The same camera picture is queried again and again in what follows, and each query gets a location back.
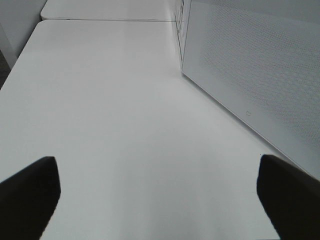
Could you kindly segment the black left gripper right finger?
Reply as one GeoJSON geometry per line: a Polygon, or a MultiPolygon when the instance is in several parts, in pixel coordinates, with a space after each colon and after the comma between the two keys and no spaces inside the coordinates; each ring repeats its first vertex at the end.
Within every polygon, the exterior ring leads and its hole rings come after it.
{"type": "Polygon", "coordinates": [[[320,238],[320,182],[275,155],[260,158],[256,191],[282,240],[320,238]]]}

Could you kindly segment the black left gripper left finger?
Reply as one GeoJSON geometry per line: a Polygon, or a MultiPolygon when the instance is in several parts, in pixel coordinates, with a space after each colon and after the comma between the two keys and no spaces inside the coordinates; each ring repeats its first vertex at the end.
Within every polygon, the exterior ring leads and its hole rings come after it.
{"type": "Polygon", "coordinates": [[[0,238],[39,240],[61,196],[55,157],[45,156],[0,184],[0,238]]]}

